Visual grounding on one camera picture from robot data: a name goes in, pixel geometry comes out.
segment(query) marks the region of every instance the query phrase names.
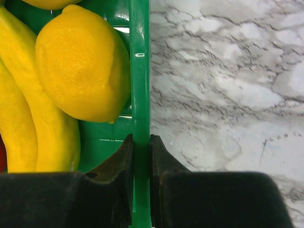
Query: banana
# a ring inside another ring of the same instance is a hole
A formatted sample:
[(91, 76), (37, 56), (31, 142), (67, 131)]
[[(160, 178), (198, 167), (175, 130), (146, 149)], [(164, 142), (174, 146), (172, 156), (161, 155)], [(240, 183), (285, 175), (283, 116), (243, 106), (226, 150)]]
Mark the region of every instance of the banana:
[(37, 36), (4, 7), (0, 7), (0, 31), (0, 58), (33, 116), (38, 140), (36, 171), (75, 171), (80, 157), (78, 122), (55, 106), (41, 87), (35, 66)]
[(32, 115), (23, 94), (0, 59), (0, 133), (8, 172), (34, 172), (38, 144)]

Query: green plastic edge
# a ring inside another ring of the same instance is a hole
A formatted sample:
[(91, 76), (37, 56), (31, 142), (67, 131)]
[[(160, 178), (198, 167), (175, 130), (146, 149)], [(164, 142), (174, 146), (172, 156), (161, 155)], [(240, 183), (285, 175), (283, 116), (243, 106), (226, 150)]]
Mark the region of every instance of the green plastic edge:
[(150, 3), (130, 0), (130, 55), (134, 141), (133, 228), (151, 228), (148, 147), (150, 141)]

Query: marble countertop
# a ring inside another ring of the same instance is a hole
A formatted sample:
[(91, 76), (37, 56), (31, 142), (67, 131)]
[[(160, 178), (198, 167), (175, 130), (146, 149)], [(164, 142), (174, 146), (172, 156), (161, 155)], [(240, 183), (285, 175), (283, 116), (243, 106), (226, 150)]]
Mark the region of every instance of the marble countertop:
[(152, 133), (193, 171), (260, 171), (304, 228), (304, 0), (152, 0)]

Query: yellow fruit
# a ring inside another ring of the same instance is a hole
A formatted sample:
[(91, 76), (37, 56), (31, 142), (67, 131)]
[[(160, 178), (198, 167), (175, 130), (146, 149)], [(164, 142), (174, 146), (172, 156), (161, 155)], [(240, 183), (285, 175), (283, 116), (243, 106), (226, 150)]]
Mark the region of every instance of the yellow fruit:
[(76, 4), (82, 0), (22, 0), (29, 5), (44, 9), (44, 10), (58, 10), (69, 4)]
[(38, 144), (27, 101), (0, 59), (0, 133), (8, 172), (34, 172)]
[(35, 66), (36, 35), (0, 7), (0, 58), (31, 110), (38, 140), (36, 171), (76, 170), (80, 156), (78, 122), (43, 91)]
[(130, 60), (123, 41), (99, 15), (65, 7), (39, 33), (36, 63), (42, 87), (70, 116), (114, 122), (130, 96)]

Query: green tray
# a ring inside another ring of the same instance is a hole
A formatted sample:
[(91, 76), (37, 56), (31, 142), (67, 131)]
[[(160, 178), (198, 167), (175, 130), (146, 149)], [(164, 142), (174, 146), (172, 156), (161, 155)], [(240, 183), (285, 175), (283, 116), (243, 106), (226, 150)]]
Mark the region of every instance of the green tray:
[[(131, 59), (132, 95), (114, 124), (79, 121), (81, 159), (87, 172), (113, 154), (128, 134), (134, 141), (133, 227), (150, 228), (148, 144), (150, 140), (150, 39), (149, 0), (83, 0), (80, 6), (105, 18), (120, 34)], [(7, 0), (5, 7), (36, 34), (61, 10), (32, 7), (21, 0)]]

